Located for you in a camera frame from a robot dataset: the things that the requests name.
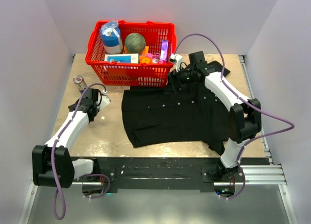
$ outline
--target wooden table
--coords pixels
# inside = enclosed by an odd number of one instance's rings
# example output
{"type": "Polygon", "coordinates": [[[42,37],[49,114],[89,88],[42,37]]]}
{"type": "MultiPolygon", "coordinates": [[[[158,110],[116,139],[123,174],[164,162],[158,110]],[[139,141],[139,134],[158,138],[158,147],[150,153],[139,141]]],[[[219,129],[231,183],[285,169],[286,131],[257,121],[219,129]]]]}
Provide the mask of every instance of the wooden table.
{"type": "MultiPolygon", "coordinates": [[[[188,55],[183,54],[184,62],[189,63],[188,55]]],[[[227,80],[237,90],[249,97],[243,70],[237,55],[226,54],[225,66],[231,73],[227,80]]],[[[206,54],[208,62],[217,60],[221,62],[219,55],[206,54]]],[[[68,106],[75,103],[80,97],[80,92],[73,83],[76,75],[82,75],[87,85],[100,82],[92,67],[85,63],[85,54],[76,54],[65,94],[58,112],[54,132],[56,132],[68,115],[68,106]]],[[[172,142],[155,144],[140,148],[134,148],[125,133],[121,102],[124,90],[128,86],[107,86],[111,104],[103,109],[77,138],[71,156],[121,156],[121,157],[219,157],[210,150],[208,145],[201,142],[172,142]]],[[[261,140],[251,143],[245,150],[244,157],[265,157],[261,140]]]]}

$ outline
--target red basket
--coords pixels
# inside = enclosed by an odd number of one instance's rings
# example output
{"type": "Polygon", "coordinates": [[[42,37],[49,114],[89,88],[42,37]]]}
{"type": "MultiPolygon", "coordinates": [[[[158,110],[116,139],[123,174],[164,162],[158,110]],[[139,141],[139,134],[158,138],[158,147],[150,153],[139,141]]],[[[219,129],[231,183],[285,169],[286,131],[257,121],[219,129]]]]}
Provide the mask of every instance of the red basket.
{"type": "Polygon", "coordinates": [[[169,57],[176,48],[174,24],[151,21],[146,23],[119,21],[123,45],[125,38],[133,32],[138,32],[145,38],[149,52],[152,54],[161,52],[162,40],[169,41],[166,64],[132,64],[103,61],[105,51],[100,36],[100,28],[107,22],[99,21],[96,23],[86,54],[86,63],[92,66],[100,80],[105,85],[164,87],[167,83],[167,74],[173,67],[173,64],[169,62],[169,57]]]}

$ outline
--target metal can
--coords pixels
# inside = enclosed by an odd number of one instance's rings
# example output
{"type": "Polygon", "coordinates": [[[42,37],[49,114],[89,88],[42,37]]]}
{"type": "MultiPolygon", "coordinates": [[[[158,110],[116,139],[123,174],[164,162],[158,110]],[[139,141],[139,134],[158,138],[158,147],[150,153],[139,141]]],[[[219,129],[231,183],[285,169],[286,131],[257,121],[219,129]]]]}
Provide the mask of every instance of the metal can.
{"type": "Polygon", "coordinates": [[[80,93],[82,93],[87,88],[86,82],[84,81],[83,77],[80,75],[75,76],[73,79],[73,82],[76,84],[80,93]]]}

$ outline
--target white wall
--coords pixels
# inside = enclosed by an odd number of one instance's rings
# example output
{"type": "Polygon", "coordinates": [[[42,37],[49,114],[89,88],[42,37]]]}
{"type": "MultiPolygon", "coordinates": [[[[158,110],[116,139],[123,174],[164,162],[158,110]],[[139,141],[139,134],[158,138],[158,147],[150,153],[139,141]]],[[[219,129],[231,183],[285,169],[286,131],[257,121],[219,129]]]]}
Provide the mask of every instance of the white wall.
{"type": "MultiPolygon", "coordinates": [[[[85,53],[95,23],[103,19],[166,21],[177,39],[190,33],[213,38],[224,53],[246,54],[276,0],[45,0],[73,53],[85,53]]],[[[201,38],[185,41],[180,52],[216,52],[201,38]]]]}
{"type": "Polygon", "coordinates": [[[32,148],[51,136],[71,55],[43,0],[0,0],[0,223],[17,223],[32,148]]]}
{"type": "MultiPolygon", "coordinates": [[[[301,224],[310,223],[311,193],[311,0],[278,0],[246,65],[262,108],[292,120],[296,128],[269,137],[274,162],[282,163],[301,224]]],[[[264,120],[266,132],[284,127],[264,120]]]]}

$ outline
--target orange ball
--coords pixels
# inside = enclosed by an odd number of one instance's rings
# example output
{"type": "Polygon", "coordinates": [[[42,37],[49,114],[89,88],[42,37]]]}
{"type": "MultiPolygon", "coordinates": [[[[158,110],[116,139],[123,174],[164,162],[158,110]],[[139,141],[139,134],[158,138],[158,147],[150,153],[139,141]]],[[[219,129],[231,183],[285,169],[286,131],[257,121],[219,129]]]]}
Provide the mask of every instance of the orange ball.
{"type": "Polygon", "coordinates": [[[145,63],[145,64],[152,64],[152,59],[150,57],[143,57],[139,60],[139,62],[142,64],[142,63],[145,63]]]}

